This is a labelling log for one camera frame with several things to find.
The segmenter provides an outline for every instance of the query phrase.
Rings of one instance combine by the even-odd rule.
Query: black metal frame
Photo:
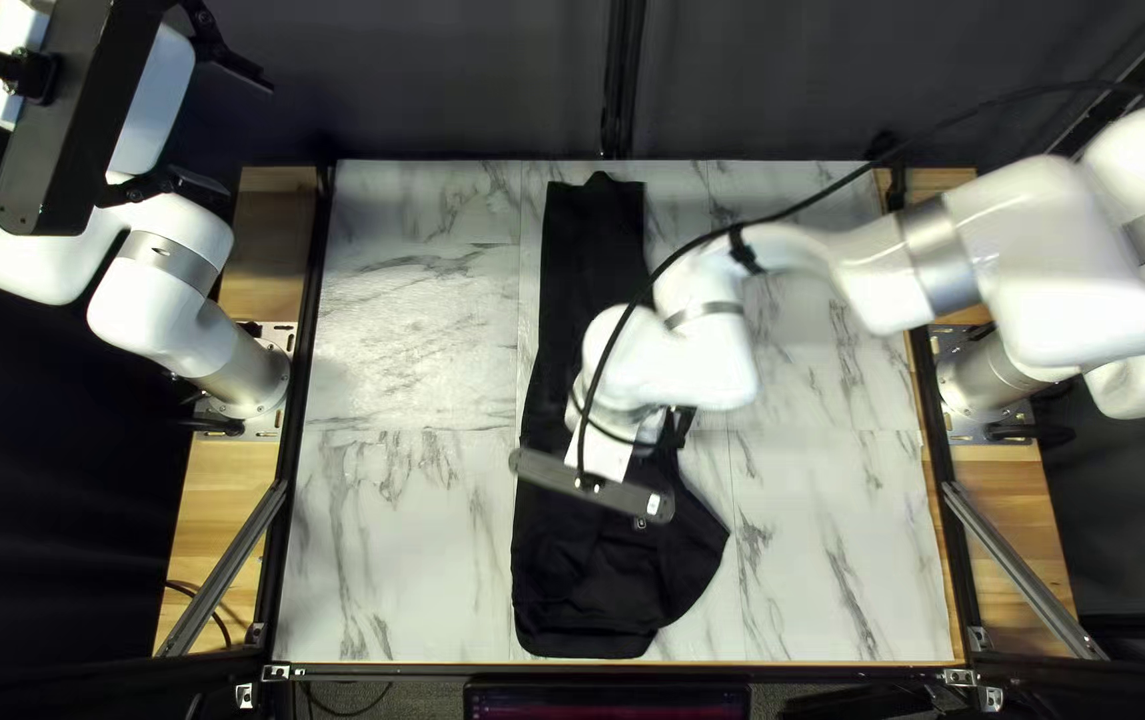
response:
[[[1119,81],[1145,87],[1145,53],[1119,77]],[[1084,110],[1044,152],[1050,156],[1077,156],[1110,122],[1123,117],[1124,112],[1139,102],[1140,96],[1134,92],[1103,92],[1097,102]]]
[[[613,0],[608,10],[608,53],[603,66],[603,110],[599,117],[599,156],[631,156],[635,136],[635,92],[643,54],[647,0]]]

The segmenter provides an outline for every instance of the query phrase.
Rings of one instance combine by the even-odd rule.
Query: black backdrop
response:
[[[190,437],[161,367],[85,304],[0,291],[0,671],[153,649]]]

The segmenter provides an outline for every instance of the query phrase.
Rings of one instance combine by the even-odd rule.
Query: table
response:
[[[348,161],[338,172],[275,656],[530,663],[510,604],[520,398],[550,181],[647,185],[656,266],[852,163]],[[799,221],[879,215],[872,179]],[[824,280],[748,282],[763,381],[703,413],[685,476],[732,532],[646,662],[946,663],[947,596],[900,337]]]
[[[275,237],[278,240],[281,250],[283,246],[291,246],[293,240],[295,240],[298,256],[303,259],[303,255],[306,254],[306,239],[308,238],[308,232],[301,229],[302,221],[298,221],[295,223],[295,229],[293,229],[293,227],[290,227],[292,223],[285,224],[285,214],[267,213],[263,209],[260,209],[264,208],[267,203],[274,203],[276,199],[278,199],[279,203],[287,203],[290,206],[293,203],[298,203],[295,206],[299,208],[310,207],[310,193],[313,193],[313,188],[310,188],[309,191],[306,190],[306,180],[302,177],[300,171],[295,171],[298,181],[290,180],[285,182],[285,176],[291,177],[291,175],[293,175],[293,171],[291,169],[274,169],[269,172],[250,169],[245,174],[245,182],[242,188],[244,192],[242,193],[242,201],[238,205],[236,216],[236,234],[238,238],[237,251],[239,248],[248,247],[250,245],[258,245],[256,238]],[[954,174],[947,173],[940,177],[939,175],[940,173],[929,175],[917,172],[913,173],[911,187],[922,188],[924,180],[930,181],[930,189],[933,184],[949,185],[962,182],[961,173],[957,172]],[[298,193],[298,198],[293,201],[291,197],[294,192]],[[303,197],[306,198],[306,203],[302,203]],[[769,200],[773,201],[773,206],[781,204],[780,197],[775,197]],[[303,222],[303,227],[308,228],[309,222],[310,221],[307,217]],[[291,268],[285,269],[287,267],[267,270],[264,267],[254,268],[245,266],[244,262],[244,258],[232,258],[232,261],[227,269],[227,277],[229,278],[232,275],[236,277],[246,277],[248,278],[248,282],[244,285],[235,285],[228,280],[226,287],[223,288],[222,302],[227,306],[229,311],[236,314],[236,317],[245,319],[266,319],[268,315],[255,307],[255,303],[267,294],[264,292],[266,284],[262,280],[267,278],[274,279],[275,286],[279,288],[279,286],[283,286],[284,284],[293,283],[293,270],[291,270]],[[253,307],[254,309],[247,312],[235,310],[235,307],[239,307],[242,304],[244,307]],[[185,491],[183,499],[182,516],[179,521],[175,561],[173,562],[173,568],[171,570],[171,577],[191,580],[194,583],[203,580],[203,577],[206,575],[206,570],[211,568],[216,555],[224,547],[226,539],[223,538],[229,538],[229,536],[235,532],[235,529],[237,529],[238,524],[246,516],[245,508],[243,513],[240,512],[240,498],[243,498],[243,504],[250,507],[251,504],[255,503],[258,496],[261,494],[261,490],[269,483],[269,480],[274,474],[274,458],[271,458],[264,450],[258,453],[258,459],[248,459],[239,458],[236,452],[213,452],[208,450],[208,448],[210,443],[197,442],[197,448],[192,452],[191,473],[189,475],[188,485],[185,485],[188,490]],[[227,444],[224,448],[247,446],[230,446]],[[261,449],[266,448],[274,446],[267,446],[266,444],[261,446]],[[1022,460],[1019,462],[1029,464],[1030,461]],[[1060,548],[1057,544],[1055,525],[1051,524],[1051,513],[1047,507],[1047,496],[1044,489],[1042,488],[1042,474],[1039,473],[1037,460],[1034,461],[1032,470],[1033,473],[1025,474],[1029,478],[1033,478],[1033,481],[1022,482],[1019,488],[1020,493],[1026,493],[1026,497],[1021,497],[1020,493],[1013,493],[1012,491],[1016,488],[1012,488],[1012,485],[996,483],[989,485],[989,492],[987,493],[990,499],[994,499],[992,503],[987,503],[985,497],[980,497],[978,500],[981,506],[986,508],[987,513],[992,511],[992,508],[987,505],[1011,508],[1012,513],[1006,513],[1002,516],[993,515],[993,519],[1006,532],[1009,539],[1013,541],[1013,545],[1017,545],[1022,553],[1030,548],[1034,549],[1036,553],[1033,556],[1034,564],[1044,576],[1044,579],[1050,580],[1053,588],[1067,588],[1064,564],[1060,562]],[[969,482],[968,473],[963,470],[963,466],[961,466],[960,472],[965,483],[973,484]],[[220,486],[224,486],[226,489],[216,489]],[[937,508],[934,507],[934,504],[931,505],[931,509],[935,516]],[[197,541],[197,537],[200,536],[211,539],[206,544],[204,544],[204,541]],[[1041,559],[1044,557],[1049,559],[1047,563],[1041,562]],[[979,570],[985,569],[985,563],[981,563],[980,561],[974,560],[974,565],[977,565]],[[980,580],[980,599],[987,625],[992,630],[993,635],[1002,636],[1002,634],[1004,634],[1002,631],[1005,630],[1004,623],[1009,622],[1009,617],[993,615],[992,612],[986,611],[987,600],[989,598],[998,596],[996,590],[997,588],[993,588],[987,583]],[[251,599],[244,593],[246,593],[246,588],[236,588],[235,592],[227,596],[226,603],[234,608],[238,615],[246,617],[251,615]],[[173,608],[180,604],[176,601],[172,601],[172,598],[169,596],[165,598],[169,600],[168,606],[172,606]],[[996,606],[997,608],[1006,608],[1008,604],[1009,603],[1005,600]],[[1017,598],[1017,604],[1013,604],[1013,608],[1024,609],[1020,604],[1019,598]],[[1029,618],[1032,618],[1032,616],[1027,611],[1026,620]],[[1029,638],[1037,638],[1041,635],[1047,636],[1042,628],[1029,626],[1028,623],[1022,620],[1020,617],[1018,617],[1017,620],[1018,622],[1012,624],[1011,627],[1013,638],[1018,638],[1018,640],[1022,640],[1024,642],[1029,641],[1033,644],[1039,646],[1039,640],[1029,640]],[[171,623],[167,623],[167,614],[165,614],[165,619],[160,623],[160,635],[168,630],[169,625]],[[961,657],[960,635],[957,635],[957,627],[954,623],[951,623],[950,634],[953,647],[951,655],[954,657]],[[215,643],[219,641],[214,641],[214,635],[215,630],[213,630],[212,625],[210,625],[210,630],[205,632],[200,643],[197,644],[197,649],[216,647]]]

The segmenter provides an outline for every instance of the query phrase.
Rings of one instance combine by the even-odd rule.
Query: marble surface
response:
[[[340,166],[276,658],[539,663],[510,607],[506,458],[537,348],[546,183],[647,183],[656,266],[852,163],[350,161]],[[797,221],[878,214],[858,181]],[[680,453],[732,532],[648,662],[945,662],[947,599],[907,353],[828,284],[753,278],[765,391]]]

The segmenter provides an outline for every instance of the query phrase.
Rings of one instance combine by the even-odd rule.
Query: black garment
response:
[[[537,361],[520,443],[563,457],[563,409],[598,312],[648,279],[645,187],[599,172],[584,188],[552,182],[542,227]],[[637,519],[520,482],[511,541],[515,630],[546,657],[643,655],[662,626],[687,612],[714,576],[728,532],[680,478],[677,451],[633,458],[626,481],[670,489],[676,519]]]

